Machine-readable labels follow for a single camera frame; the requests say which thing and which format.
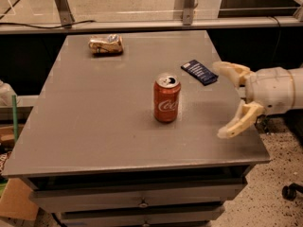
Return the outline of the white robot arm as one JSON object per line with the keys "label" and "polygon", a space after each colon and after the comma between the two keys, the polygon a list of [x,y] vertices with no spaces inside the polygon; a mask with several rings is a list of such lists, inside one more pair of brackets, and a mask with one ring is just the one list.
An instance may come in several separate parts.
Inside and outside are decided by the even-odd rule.
{"label": "white robot arm", "polygon": [[285,114],[303,108],[303,69],[282,67],[259,69],[216,61],[213,70],[239,89],[244,87],[234,118],[218,131],[219,138],[232,138],[250,128],[262,115]]}

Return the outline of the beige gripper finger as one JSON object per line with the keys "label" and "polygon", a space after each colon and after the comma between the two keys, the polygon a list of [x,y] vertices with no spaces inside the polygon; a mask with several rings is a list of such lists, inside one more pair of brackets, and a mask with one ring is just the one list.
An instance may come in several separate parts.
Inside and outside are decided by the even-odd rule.
{"label": "beige gripper finger", "polygon": [[221,139],[229,139],[239,135],[254,125],[264,112],[264,107],[257,102],[246,103],[241,100],[234,117],[218,130],[217,136]]}
{"label": "beige gripper finger", "polygon": [[216,61],[212,68],[216,74],[228,78],[236,88],[244,86],[246,80],[254,75],[249,67],[227,61]]}

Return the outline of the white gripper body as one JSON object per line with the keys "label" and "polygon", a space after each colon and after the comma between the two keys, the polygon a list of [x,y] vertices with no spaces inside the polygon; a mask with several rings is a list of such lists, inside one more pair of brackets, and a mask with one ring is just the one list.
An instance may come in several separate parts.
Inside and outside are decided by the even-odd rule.
{"label": "white gripper body", "polygon": [[294,107],[294,77],[281,67],[260,69],[245,82],[246,102],[264,108],[264,114],[285,114]]}

